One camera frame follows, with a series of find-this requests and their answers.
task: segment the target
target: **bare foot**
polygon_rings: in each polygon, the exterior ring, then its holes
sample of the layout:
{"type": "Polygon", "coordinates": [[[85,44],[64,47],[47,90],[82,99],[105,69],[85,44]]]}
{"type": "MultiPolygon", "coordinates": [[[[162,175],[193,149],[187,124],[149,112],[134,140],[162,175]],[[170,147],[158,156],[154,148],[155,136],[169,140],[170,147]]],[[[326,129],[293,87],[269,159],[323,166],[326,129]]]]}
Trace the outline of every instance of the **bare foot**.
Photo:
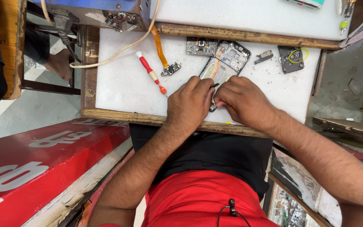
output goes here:
{"type": "Polygon", "coordinates": [[[48,61],[43,64],[47,70],[55,72],[63,80],[69,80],[72,77],[71,69],[68,65],[69,50],[63,49],[58,54],[50,54],[48,61]]]}

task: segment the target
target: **white foam pad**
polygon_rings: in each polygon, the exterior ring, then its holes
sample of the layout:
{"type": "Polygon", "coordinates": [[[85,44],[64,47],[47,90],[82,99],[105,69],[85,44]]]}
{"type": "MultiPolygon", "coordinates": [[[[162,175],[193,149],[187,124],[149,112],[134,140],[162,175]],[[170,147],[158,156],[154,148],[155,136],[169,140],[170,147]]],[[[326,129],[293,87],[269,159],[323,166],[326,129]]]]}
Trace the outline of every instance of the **white foam pad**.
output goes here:
{"type": "MultiPolygon", "coordinates": [[[[99,62],[111,57],[123,46],[140,38],[139,32],[120,34],[111,29],[100,29],[99,62]]],[[[167,89],[168,96],[175,92],[193,75],[199,75],[209,57],[187,55],[186,37],[161,35],[164,55],[169,62],[181,63],[182,67],[171,76],[159,77],[159,82],[167,89]]],[[[296,119],[305,122],[313,79],[319,60],[320,49],[309,50],[305,68],[284,75],[278,60],[276,45],[239,42],[252,52],[252,57],[240,73],[252,80],[276,107],[287,111],[296,119]],[[256,55],[272,50],[275,58],[254,65],[256,55]]],[[[167,99],[146,73],[135,56],[142,51],[150,67],[157,75],[163,71],[158,58],[155,42],[149,35],[139,44],[126,49],[115,59],[98,67],[96,85],[96,108],[125,111],[130,113],[166,116],[167,99]]],[[[232,119],[225,108],[209,113],[206,121],[225,123],[232,119]]]]}
{"type": "MultiPolygon", "coordinates": [[[[151,19],[157,0],[151,2],[151,19]]],[[[156,21],[268,34],[343,40],[336,0],[325,0],[321,10],[286,0],[162,0],[156,21]]]]}

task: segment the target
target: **ribbon cable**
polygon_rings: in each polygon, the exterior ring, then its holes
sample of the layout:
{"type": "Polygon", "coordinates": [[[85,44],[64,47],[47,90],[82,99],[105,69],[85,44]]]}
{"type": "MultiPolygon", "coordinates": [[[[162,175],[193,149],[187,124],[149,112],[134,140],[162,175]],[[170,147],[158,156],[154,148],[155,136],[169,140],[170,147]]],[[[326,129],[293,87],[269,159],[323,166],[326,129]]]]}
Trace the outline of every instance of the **ribbon cable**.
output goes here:
{"type": "Polygon", "coordinates": [[[165,68],[165,67],[169,66],[169,64],[167,63],[167,60],[163,55],[162,44],[160,43],[159,34],[158,34],[158,31],[156,30],[155,26],[152,26],[151,33],[152,33],[152,36],[154,37],[154,40],[155,40],[155,44],[156,44],[157,52],[158,52],[158,57],[159,57],[160,61],[163,64],[163,68],[165,68]]]}

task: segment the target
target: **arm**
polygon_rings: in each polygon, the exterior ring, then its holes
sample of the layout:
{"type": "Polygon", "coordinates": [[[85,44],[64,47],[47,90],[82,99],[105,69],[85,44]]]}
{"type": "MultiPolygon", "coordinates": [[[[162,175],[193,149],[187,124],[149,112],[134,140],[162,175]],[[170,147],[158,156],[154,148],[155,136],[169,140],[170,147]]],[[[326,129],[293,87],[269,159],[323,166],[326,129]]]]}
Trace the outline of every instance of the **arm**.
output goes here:
{"type": "Polygon", "coordinates": [[[349,152],[275,108],[253,82],[232,76],[214,95],[232,119],[288,148],[340,203],[343,226],[363,225],[363,164],[349,152]]]}
{"type": "Polygon", "coordinates": [[[167,119],[159,131],[114,175],[93,209],[88,226],[133,226],[135,210],[169,155],[208,114],[212,79],[193,76],[169,96],[167,119]]]}

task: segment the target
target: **red shirt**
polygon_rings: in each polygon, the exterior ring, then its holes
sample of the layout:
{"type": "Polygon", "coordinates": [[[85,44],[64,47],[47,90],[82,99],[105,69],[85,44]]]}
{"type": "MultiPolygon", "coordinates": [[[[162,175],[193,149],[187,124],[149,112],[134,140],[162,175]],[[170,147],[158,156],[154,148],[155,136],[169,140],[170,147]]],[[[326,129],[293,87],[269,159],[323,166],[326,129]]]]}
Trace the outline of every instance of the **red shirt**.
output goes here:
{"type": "MultiPolygon", "coordinates": [[[[192,170],[173,174],[151,187],[145,195],[142,227],[216,226],[219,211],[235,200],[235,208],[250,226],[277,227],[260,207],[259,197],[244,181],[212,170],[192,170]]],[[[219,226],[248,226],[241,216],[222,211],[219,226]]]]}

